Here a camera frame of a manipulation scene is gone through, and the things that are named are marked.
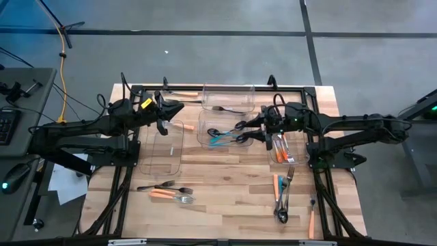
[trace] computer mouse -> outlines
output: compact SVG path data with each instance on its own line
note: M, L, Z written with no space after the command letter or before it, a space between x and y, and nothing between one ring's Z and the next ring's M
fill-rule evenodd
M20 188L21 183L26 178L30 171L30 167L27 164L19 163L15 165L5 176L3 182L1 183L1 191L4 194L12 194L18 188Z

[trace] transparent bin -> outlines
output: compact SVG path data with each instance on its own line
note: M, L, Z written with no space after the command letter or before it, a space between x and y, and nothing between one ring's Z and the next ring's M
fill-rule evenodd
M226 109L238 113L247 113L252 112L255 108L254 97L254 85L221 87L205 83L203 85L202 107L213 111Z
M284 133L284 135L285 135L285 139L287 140L287 145L290 155L288 155L287 158L284 158L284 156L281 155L280 152L277 153L277 149L275 146L279 145L281 140L277 136L272 136L273 148L268 152L269 164L297 165L297 164L308 163L309 154L306 148L307 136L303 132L297 132L297 131L287 132Z
M235 125L241 121L248 122L253 116L244 113L228 113L224 111L208 111L202 110L199 114L199 122L197 125L197 141L204 148L218 147L247 147L253 143L253 139L249 138L244 143L235 142L236 136L244 132L251 131L252 128L244 128L242 131L232 131L228 135L223 135L216 141L212 142L214 137L208 134L208 129L214 128L221 133L226 133L234 129Z
M183 122L172 120L175 126L166 124L169 134L161 135L157 130L149 132L145 151L142 146L140 172L153 178L173 178L180 174L180 161L184 145Z

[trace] wooden table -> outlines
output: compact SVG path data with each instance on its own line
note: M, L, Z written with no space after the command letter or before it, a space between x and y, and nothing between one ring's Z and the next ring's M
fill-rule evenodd
M320 113L339 115L334 89L316 87ZM285 101L300 102L297 93L282 93ZM261 105L272 104L272 92L256 92L256 115ZM111 102L122 98L122 86L114 85ZM183 96L168 99L194 100ZM197 126L201 105L186 103L175 120ZM145 141L154 136L156 126L143 127L139 167L132 176L123 237L141 238L243 238L243 239L306 239L308 238L310 195L314 180L306 164L296 166L290 189L289 221L284 226L275 222L273 174L285 175L287 167L269 165L265 144L254 141L248 148L216 148L209 150L197 141L197 130L185 131L184 148L177 177L177 187L194 189L195 203L180 206L173 201L151 198L147 192L137 192L138 186L158 184L162 180L141 172ZM343 133L331 133L341 136ZM114 167L103 167L93 176L83 207L82 230L88 229L106 206L111 190ZM340 209L362 234L366 234L356 185L351 174L333 169L333 182ZM334 232L332 213L327 209L329 227ZM322 238L319 210L315 208L315 238Z

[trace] gray floor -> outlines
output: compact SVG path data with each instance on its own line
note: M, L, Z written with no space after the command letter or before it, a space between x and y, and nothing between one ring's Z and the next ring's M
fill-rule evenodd
M47 0L65 24L86 21L87 29L303 31L298 0ZM434 0L307 0L313 31L436 32ZM38 6L10 1L0 25L51 28ZM280 84L314 85L305 38L218 36L72 36L65 78L68 93L99 109L96 94L109 97L119 73L130 83L263 84L274 74ZM323 85L335 87L342 114L392 113L436 89L437 39L315 38ZM56 35L0 34L0 46L38 67L59 67ZM0 64L22 64L0 55ZM80 109L75 102L74 108ZM45 113L57 118L61 99L50 95ZM96 117L77 110L81 118ZM71 111L67 120L75 120ZM368 161L356 171L368 234L373 238L437 244L437 201L402 201L399 191L417 182L401 146L358 148ZM58 211L79 212L75 206ZM49 219L54 213L44 214ZM62 226L17 238L68 236L76 217L54 219Z

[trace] keyboard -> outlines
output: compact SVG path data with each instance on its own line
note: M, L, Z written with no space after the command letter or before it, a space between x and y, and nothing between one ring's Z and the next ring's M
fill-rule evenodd
M18 110L0 110L0 146L7 146L11 142L20 114Z

